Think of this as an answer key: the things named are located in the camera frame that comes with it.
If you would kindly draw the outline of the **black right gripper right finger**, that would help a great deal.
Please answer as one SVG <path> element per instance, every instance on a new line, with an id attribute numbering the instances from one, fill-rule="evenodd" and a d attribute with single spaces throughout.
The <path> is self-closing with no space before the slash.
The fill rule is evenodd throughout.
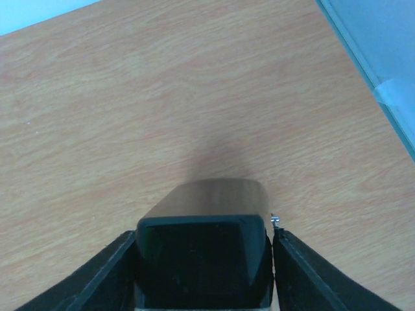
<path id="1" fill-rule="evenodd" d="M 397 310 L 310 248 L 274 229 L 275 282 L 281 310 Z"/>

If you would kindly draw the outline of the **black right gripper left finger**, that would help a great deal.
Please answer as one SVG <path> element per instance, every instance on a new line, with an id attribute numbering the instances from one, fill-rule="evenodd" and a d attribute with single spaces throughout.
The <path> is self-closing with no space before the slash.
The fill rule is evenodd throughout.
<path id="1" fill-rule="evenodd" d="M 71 275 L 18 310 L 133 310 L 134 231 L 126 231 Z"/>

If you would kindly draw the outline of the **black metronome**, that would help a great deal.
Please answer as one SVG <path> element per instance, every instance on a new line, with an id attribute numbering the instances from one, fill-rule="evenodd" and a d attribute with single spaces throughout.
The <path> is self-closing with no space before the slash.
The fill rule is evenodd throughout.
<path id="1" fill-rule="evenodd" d="M 136 310 L 270 310 L 268 196 L 253 179 L 175 187 L 136 227 Z"/>

